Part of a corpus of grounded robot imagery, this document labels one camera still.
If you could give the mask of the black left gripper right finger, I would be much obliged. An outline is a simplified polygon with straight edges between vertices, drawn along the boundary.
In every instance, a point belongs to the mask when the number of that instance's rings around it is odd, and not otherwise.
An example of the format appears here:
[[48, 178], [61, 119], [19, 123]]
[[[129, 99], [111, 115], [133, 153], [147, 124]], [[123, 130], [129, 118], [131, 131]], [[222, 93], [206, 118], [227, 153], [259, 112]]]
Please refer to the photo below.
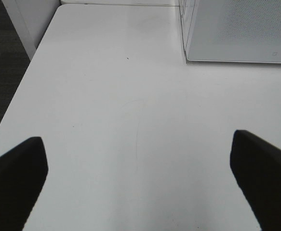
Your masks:
[[261, 229], [281, 231], [281, 149], [236, 130], [230, 168]]

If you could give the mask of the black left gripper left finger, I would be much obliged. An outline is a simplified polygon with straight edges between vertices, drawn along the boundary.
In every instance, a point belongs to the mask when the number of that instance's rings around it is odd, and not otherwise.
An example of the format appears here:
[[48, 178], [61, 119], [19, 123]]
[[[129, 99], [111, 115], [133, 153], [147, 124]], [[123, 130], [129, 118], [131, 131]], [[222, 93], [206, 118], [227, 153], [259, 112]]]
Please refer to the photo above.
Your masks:
[[21, 231], [48, 175], [41, 137], [31, 137], [0, 156], [0, 231]]

